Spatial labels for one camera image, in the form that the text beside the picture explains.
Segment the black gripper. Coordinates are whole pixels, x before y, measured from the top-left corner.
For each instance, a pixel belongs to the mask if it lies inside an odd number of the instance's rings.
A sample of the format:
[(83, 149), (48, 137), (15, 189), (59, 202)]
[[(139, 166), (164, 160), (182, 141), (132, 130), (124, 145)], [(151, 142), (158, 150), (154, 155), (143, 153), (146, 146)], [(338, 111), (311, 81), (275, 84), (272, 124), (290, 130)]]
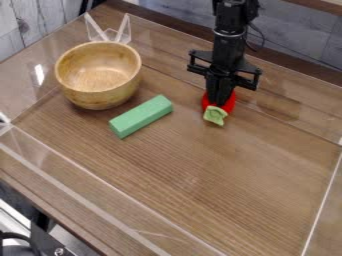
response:
[(244, 58), (238, 61), (238, 64), (230, 70), (224, 70), (212, 64), (211, 51), (191, 50), (188, 55), (188, 72), (202, 76), (206, 76), (208, 72), (212, 72), (218, 76), (208, 75), (206, 77), (206, 91), (210, 103), (219, 104), (220, 106), (226, 104), (235, 88), (235, 81), (236, 85), (242, 88), (252, 91), (258, 89), (259, 77), (263, 71)]

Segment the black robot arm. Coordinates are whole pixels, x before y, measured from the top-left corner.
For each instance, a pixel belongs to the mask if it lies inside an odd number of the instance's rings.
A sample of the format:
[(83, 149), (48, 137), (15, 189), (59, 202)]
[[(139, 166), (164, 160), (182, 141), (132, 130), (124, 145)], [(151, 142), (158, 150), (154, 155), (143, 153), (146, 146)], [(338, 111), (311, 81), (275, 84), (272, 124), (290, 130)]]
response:
[(259, 15), (259, 0), (212, 0), (211, 51), (191, 50), (187, 70), (206, 79), (207, 99), (222, 107), (236, 87), (255, 91), (262, 70), (244, 58), (247, 32)]

